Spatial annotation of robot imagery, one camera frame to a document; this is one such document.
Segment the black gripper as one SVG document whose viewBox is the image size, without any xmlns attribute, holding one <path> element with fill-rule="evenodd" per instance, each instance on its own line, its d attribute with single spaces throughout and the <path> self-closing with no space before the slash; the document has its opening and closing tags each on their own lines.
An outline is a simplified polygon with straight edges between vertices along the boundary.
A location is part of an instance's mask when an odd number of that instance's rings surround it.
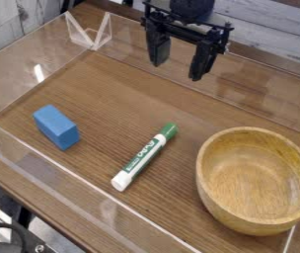
<svg viewBox="0 0 300 253">
<path fill-rule="evenodd" d="M 216 0 L 144 0 L 143 26 L 147 31 L 149 61 L 153 66 L 160 66 L 167 61 L 171 37 L 197 43 L 188 73 L 193 81 L 199 81 L 211 71 L 217 53 L 225 53 L 229 34 L 235 29 L 213 12 L 215 2 Z"/>
</svg>

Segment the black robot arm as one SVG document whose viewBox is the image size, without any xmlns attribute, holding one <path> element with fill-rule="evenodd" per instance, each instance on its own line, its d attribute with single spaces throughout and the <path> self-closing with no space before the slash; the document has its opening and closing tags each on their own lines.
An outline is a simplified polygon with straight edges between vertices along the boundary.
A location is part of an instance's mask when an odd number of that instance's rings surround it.
<svg viewBox="0 0 300 253">
<path fill-rule="evenodd" d="M 159 67 L 169 57 L 171 38 L 196 45 L 188 78 L 199 81 L 228 49 L 235 29 L 213 13 L 216 0 L 144 0 L 141 25 L 147 32 L 149 61 Z"/>
</svg>

